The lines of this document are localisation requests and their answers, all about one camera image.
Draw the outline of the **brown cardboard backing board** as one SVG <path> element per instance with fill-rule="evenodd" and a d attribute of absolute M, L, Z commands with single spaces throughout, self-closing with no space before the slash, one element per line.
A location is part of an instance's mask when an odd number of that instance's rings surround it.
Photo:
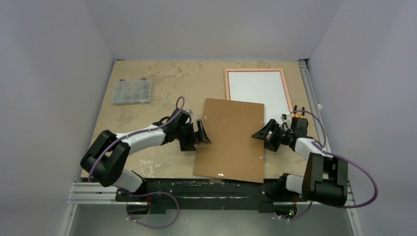
<path fill-rule="evenodd" d="M 264 181 L 264 143 L 252 138 L 264 126 L 263 104 L 207 98 L 202 123 L 211 144 L 197 145 L 193 175 Z"/>

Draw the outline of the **clear plastic organizer box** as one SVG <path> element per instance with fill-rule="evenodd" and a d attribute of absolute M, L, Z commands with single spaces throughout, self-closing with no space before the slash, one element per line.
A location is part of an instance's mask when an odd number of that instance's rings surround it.
<path fill-rule="evenodd" d="M 115 105 L 150 103 L 152 80 L 117 80 L 113 83 L 111 102 Z"/>

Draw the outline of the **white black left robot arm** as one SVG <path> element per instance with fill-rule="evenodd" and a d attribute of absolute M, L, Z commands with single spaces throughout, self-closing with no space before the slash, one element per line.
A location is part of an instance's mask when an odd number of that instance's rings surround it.
<path fill-rule="evenodd" d="M 103 187 L 115 186 L 127 191 L 134 201 L 145 198 L 145 180 L 125 168 L 128 157 L 141 150 L 177 140 L 181 151 L 196 151 L 196 144 L 211 144 L 203 122 L 191 121 L 187 111 L 177 108 L 169 117 L 131 133 L 102 131 L 81 159 L 80 166 L 91 180 Z"/>

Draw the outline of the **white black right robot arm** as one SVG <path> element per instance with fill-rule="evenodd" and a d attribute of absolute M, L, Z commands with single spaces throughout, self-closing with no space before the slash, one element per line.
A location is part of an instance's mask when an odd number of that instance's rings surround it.
<path fill-rule="evenodd" d="M 277 151 L 280 146 L 288 146 L 307 162 L 303 176 L 284 173 L 267 193 L 282 200 L 297 193 L 308 201 L 343 207 L 348 195 L 348 163 L 325 154 L 321 145 L 307 135 L 307 119 L 293 117 L 290 124 L 288 127 L 271 119 L 252 135 L 264 142 L 265 149 Z"/>

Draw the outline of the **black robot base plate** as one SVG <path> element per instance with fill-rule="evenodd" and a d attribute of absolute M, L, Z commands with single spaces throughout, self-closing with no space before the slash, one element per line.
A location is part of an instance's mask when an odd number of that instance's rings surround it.
<path fill-rule="evenodd" d="M 168 209 L 256 210 L 283 213 L 307 204 L 299 194 L 284 190 L 283 178 L 263 183 L 207 178 L 148 178 L 129 194 L 118 188 L 116 201 L 144 203 L 143 212 L 164 214 Z"/>

